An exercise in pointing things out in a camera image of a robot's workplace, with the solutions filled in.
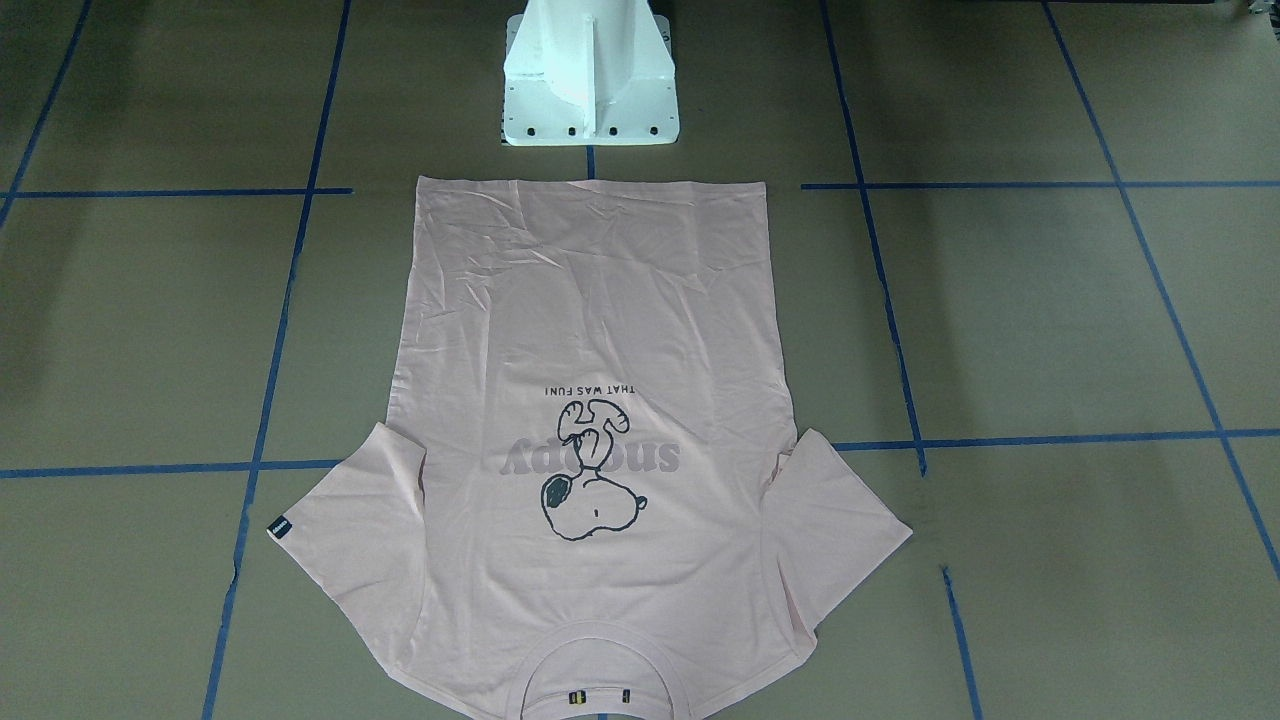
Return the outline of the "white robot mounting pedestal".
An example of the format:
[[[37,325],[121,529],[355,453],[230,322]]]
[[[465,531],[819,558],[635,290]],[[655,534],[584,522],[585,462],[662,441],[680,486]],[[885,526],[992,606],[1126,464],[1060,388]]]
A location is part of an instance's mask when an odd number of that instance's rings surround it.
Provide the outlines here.
[[[648,1],[530,1],[506,23],[511,146],[649,146],[681,132],[669,20]]]

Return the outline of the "pink Snoopy t-shirt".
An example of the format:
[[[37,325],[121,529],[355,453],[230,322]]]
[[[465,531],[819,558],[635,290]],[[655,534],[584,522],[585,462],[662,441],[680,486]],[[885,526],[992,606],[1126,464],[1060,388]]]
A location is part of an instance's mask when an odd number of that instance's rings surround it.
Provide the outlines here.
[[[387,415],[275,542],[471,719],[704,719],[911,532],[799,433],[765,187],[421,178]]]

